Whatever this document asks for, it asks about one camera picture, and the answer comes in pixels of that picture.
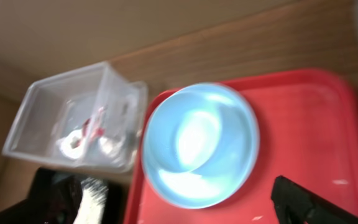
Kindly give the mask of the black waste tray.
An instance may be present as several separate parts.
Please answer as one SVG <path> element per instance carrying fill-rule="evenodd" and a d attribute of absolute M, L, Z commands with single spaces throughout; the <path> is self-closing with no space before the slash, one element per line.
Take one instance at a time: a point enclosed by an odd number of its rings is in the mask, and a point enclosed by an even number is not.
<path fill-rule="evenodd" d="M 126 191 L 118 183 L 88 175 L 39 168 L 29 197 L 51 193 L 43 223 L 123 222 Z"/>

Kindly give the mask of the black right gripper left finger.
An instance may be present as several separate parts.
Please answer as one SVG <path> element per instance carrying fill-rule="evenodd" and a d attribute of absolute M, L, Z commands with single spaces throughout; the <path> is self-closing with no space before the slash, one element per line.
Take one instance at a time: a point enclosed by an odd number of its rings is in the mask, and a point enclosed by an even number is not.
<path fill-rule="evenodd" d="M 72 224 L 83 198 L 79 180 L 68 177 L 0 212 L 0 224 Z"/>

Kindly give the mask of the light blue bowl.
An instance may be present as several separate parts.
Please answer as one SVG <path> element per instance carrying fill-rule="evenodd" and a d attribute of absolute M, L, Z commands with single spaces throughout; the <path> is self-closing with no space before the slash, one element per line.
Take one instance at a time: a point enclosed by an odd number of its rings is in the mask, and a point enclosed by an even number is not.
<path fill-rule="evenodd" d="M 250 172 L 259 153 L 254 110 L 218 84 L 185 87 L 163 100 L 145 130 L 143 165 L 174 174 Z"/>

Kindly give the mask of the clear plastic bin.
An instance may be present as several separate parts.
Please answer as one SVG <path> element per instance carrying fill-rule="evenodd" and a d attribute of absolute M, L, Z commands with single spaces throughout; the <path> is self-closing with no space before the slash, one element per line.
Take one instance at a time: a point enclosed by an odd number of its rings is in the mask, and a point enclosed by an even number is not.
<path fill-rule="evenodd" d="M 148 98 L 144 82 L 129 82 L 107 62 L 61 73 L 31 84 L 17 112 L 2 153 L 53 166 L 125 173 L 134 166 Z M 106 108 L 104 134 L 77 160 L 65 157 L 56 141 L 90 127 Z"/>

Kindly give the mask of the red snack wrapper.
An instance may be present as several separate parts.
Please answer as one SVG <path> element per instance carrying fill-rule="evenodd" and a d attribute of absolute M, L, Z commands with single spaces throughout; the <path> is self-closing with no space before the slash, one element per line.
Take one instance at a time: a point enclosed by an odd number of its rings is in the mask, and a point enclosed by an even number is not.
<path fill-rule="evenodd" d="M 80 134 L 81 134 L 80 139 L 77 141 L 76 146 L 80 146 L 85 141 L 88 132 L 90 132 L 88 138 L 89 143 L 94 142 L 97 138 L 101 137 L 104 134 L 105 129 L 102 127 L 102 123 L 104 122 L 105 113 L 106 113 L 106 108 L 100 107 L 98 110 L 98 115 L 94 119 L 94 123 L 92 127 L 90 127 L 91 124 L 90 118 L 83 123 L 80 129 Z"/>

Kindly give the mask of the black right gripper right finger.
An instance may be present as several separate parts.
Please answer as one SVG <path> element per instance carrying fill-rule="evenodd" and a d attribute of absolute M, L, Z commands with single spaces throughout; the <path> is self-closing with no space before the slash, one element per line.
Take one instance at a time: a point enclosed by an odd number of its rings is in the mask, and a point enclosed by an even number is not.
<path fill-rule="evenodd" d="M 358 217 L 290 179 L 275 178 L 271 193 L 279 224 L 358 224 Z"/>

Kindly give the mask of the red serving tray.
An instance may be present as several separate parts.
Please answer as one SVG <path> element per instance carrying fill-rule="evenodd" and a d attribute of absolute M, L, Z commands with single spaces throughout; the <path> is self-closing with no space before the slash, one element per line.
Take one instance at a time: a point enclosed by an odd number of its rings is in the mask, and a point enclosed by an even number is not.
<path fill-rule="evenodd" d="M 301 69 L 226 85 L 259 122 L 260 154 L 249 179 L 224 202 L 188 210 L 163 201 L 136 162 L 125 223 L 276 223 L 270 196 L 280 175 L 358 216 L 358 100 L 344 80 Z"/>

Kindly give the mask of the light blue plate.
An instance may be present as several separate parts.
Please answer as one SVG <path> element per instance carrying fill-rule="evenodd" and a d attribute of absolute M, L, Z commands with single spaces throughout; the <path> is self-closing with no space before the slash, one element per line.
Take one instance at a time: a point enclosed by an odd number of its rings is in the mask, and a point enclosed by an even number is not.
<path fill-rule="evenodd" d="M 152 188 L 165 201 L 180 208 L 199 209 L 219 204 L 235 194 L 249 178 L 255 165 L 250 172 L 232 171 L 218 175 L 197 172 L 174 174 L 162 170 L 148 172 L 144 169 L 143 160 L 142 167 Z"/>

